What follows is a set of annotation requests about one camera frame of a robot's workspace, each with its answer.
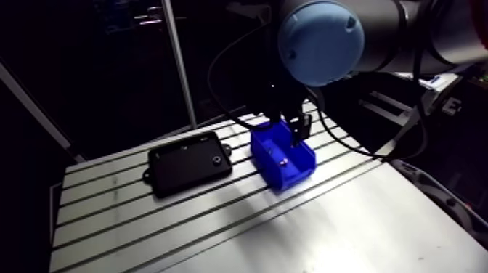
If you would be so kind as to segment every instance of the small object in bin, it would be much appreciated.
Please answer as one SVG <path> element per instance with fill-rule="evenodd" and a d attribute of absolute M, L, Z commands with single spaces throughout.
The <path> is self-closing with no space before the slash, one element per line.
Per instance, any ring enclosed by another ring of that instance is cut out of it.
<path fill-rule="evenodd" d="M 284 121 L 266 131 L 251 132 L 254 161 L 274 190 L 292 187 L 310 176 L 317 166 L 315 152 L 303 141 L 292 147 L 291 139 L 292 132 Z"/>
<path fill-rule="evenodd" d="M 280 161 L 280 166 L 285 166 L 286 163 L 288 163 L 288 159 L 287 158 L 283 158 L 283 160 Z"/>

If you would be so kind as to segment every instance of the blue container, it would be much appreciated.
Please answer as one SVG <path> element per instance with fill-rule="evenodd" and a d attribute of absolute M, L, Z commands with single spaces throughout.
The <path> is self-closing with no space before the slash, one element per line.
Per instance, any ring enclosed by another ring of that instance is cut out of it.
<path fill-rule="evenodd" d="M 252 131 L 251 152 L 259 172 L 274 190 L 292 187 L 317 167 L 315 152 L 305 142 L 291 147 L 291 131 L 284 121 L 266 131 Z"/>

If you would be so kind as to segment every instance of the metal frame post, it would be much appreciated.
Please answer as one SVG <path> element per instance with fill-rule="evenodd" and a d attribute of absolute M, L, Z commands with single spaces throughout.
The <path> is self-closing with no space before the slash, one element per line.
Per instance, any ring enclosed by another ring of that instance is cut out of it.
<path fill-rule="evenodd" d="M 70 152 L 71 143 L 61 133 L 61 131 L 51 122 L 51 120 L 42 112 L 37 104 L 29 97 L 27 92 L 19 85 L 12 74 L 5 68 L 4 64 L 0 62 L 0 79 L 5 83 L 8 89 L 15 95 L 15 97 L 24 105 L 25 109 L 41 124 L 41 126 L 51 135 L 51 137 L 78 162 L 85 162 L 86 160 L 81 155 L 73 155 Z"/>
<path fill-rule="evenodd" d="M 184 103 L 187 106 L 188 117 L 190 118 L 190 125 L 192 129 L 196 129 L 197 120 L 195 117 L 195 111 L 193 110 L 193 103 L 190 94 L 190 88 L 188 86 L 187 73 L 184 69 L 182 50 L 179 46 L 178 32 L 176 30 L 176 24 L 174 22 L 171 0 L 161 0 L 161 4 L 163 5 L 166 26 L 168 27 L 169 36 L 171 38 L 171 47 L 173 48 L 174 59 L 176 60 L 176 66 L 178 67 L 179 81 L 182 85 Z"/>

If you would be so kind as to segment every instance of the white table surface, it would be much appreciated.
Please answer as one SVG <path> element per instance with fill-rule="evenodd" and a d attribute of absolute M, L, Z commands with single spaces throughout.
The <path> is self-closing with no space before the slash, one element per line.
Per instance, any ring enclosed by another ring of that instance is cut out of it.
<path fill-rule="evenodd" d="M 67 168 L 50 272 L 488 272 L 471 236 L 390 165 L 334 142 L 314 109 L 317 170 L 281 193 L 231 121 Z M 208 130 L 234 147 L 232 174 L 155 200 L 147 152 Z"/>

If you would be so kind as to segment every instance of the black electronic device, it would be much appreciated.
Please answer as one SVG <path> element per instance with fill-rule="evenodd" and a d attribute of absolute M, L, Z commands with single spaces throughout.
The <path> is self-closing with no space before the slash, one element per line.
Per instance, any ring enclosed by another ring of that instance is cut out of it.
<path fill-rule="evenodd" d="M 213 131 L 180 139 L 149 151 L 143 180 L 157 198 L 188 190 L 230 174 L 229 152 Z"/>

